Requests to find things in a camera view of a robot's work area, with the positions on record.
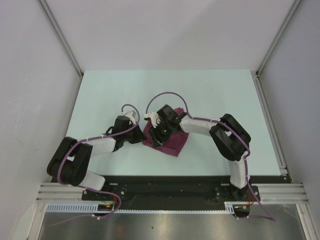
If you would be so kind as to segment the purple cloth napkin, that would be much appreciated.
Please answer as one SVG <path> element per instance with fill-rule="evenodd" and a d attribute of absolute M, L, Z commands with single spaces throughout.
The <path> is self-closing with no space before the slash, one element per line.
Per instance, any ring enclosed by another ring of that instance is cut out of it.
<path fill-rule="evenodd" d="M 182 118 L 185 117 L 187 115 L 187 113 L 181 107 L 175 108 L 173 110 L 179 115 L 179 119 L 180 119 L 180 123 L 181 123 Z M 182 130 L 182 132 L 173 133 L 171 135 L 171 137 L 169 138 L 169 140 L 166 143 L 164 143 L 162 146 L 153 147 L 151 136 L 149 135 L 149 129 L 151 127 L 152 127 L 151 122 L 147 120 L 147 124 L 143 129 L 143 134 L 146 136 L 146 140 L 143 141 L 142 143 L 145 146 L 152 148 L 154 150 L 157 150 L 159 152 L 162 152 L 164 154 L 178 157 L 180 152 L 182 151 L 184 145 L 186 144 L 186 142 L 188 140 L 189 134 L 184 132 L 183 130 Z"/>

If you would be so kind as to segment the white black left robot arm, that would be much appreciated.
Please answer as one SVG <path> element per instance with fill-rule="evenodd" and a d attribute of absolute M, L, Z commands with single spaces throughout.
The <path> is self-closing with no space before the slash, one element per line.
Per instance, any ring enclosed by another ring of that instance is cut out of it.
<path fill-rule="evenodd" d="M 47 174 L 60 184 L 92 189 L 98 199 L 107 199 L 111 188 L 105 184 L 106 179 L 103 176 L 88 170 L 90 159 L 116 152 L 125 142 L 143 142 L 146 137 L 135 115 L 136 112 L 132 110 L 117 116 L 114 125 L 98 137 L 79 141 L 72 137 L 63 138 L 47 166 Z"/>

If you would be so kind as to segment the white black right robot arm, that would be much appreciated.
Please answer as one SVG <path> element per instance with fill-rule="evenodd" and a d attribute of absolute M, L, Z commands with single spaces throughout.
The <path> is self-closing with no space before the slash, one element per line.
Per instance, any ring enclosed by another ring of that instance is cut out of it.
<path fill-rule="evenodd" d="M 237 201 L 248 196 L 250 177 L 244 158 L 250 154 L 251 136 L 231 114 L 226 113 L 219 120 L 207 119 L 188 112 L 177 113 L 166 104 L 157 112 L 145 113 L 144 119 L 151 123 L 147 131 L 153 148 L 170 145 L 180 152 L 185 145 L 183 135 L 211 137 L 219 153 L 228 160 L 231 196 Z"/>

